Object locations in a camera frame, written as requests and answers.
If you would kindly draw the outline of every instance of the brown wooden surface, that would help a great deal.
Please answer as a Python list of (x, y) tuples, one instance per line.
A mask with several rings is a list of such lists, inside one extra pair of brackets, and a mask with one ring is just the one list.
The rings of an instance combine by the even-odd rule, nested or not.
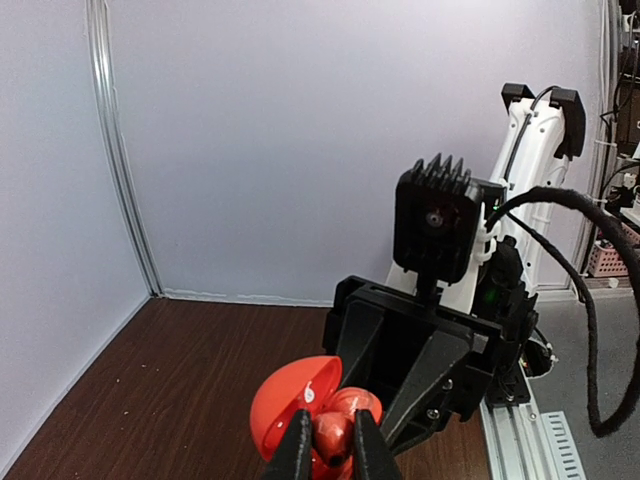
[[(325, 310), (150, 301), (55, 409), (6, 480), (257, 479), (254, 392), (322, 353)], [(479, 417), (398, 457), (406, 479), (488, 479)]]

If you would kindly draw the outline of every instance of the floor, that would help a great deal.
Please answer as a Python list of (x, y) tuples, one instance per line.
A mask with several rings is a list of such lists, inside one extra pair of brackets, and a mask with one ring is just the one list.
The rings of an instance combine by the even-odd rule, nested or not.
[[(600, 405), (603, 418), (618, 406), (629, 382), (638, 338), (631, 297), (597, 300)], [(640, 412), (613, 435), (597, 439), (587, 420), (587, 324), (582, 305), (542, 303), (540, 327), (560, 358), (546, 376), (533, 380), (542, 411), (563, 410), (589, 480), (640, 478)]]
[[(257, 479), (249, 407), (322, 353), (325, 310), (150, 301), (55, 409), (6, 480)], [(397, 458), (408, 480), (489, 478), (478, 416)]]

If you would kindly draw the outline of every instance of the white wall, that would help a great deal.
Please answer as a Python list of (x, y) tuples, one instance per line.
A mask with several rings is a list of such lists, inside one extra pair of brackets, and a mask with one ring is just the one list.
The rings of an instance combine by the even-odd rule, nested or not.
[(0, 477), (146, 298), (96, 114), (83, 2), (0, 4)]
[[(113, 0), (123, 131), (163, 284), (328, 300), (348, 274), (383, 279), (399, 175), (443, 151), (488, 176), (506, 81), (576, 88), (594, 113), (598, 9)], [(586, 188), (585, 152), (569, 186)], [(578, 226), (552, 227), (568, 255)]]

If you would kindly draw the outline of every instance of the orange object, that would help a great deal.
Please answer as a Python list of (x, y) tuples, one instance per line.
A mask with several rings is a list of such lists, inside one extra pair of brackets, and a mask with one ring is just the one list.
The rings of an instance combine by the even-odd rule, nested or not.
[(297, 410), (309, 410), (312, 417), (320, 412), (341, 378), (340, 357), (326, 355), (289, 363), (267, 378), (253, 398), (249, 416), (253, 441), (262, 458), (271, 460)]
[(382, 404), (371, 392), (337, 390), (342, 360), (336, 356), (303, 358), (280, 368), (262, 384), (251, 404), (253, 441), (262, 457), (273, 457), (293, 414), (308, 410), (313, 422), (313, 478), (347, 480), (353, 470), (353, 427), (356, 410), (369, 410), (377, 424)]
[(323, 411), (342, 412), (355, 422), (356, 410), (369, 410), (377, 424), (382, 420), (382, 403), (364, 388), (346, 387), (331, 395)]
[(353, 445), (353, 422), (341, 412), (323, 412), (313, 419), (313, 448), (329, 468), (344, 465)]

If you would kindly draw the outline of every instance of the camera lens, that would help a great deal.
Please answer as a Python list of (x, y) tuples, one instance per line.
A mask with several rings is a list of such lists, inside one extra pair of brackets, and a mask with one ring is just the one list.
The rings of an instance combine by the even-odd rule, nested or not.
[(428, 212), (425, 219), (431, 228), (440, 228), (444, 223), (444, 218), (438, 210)]

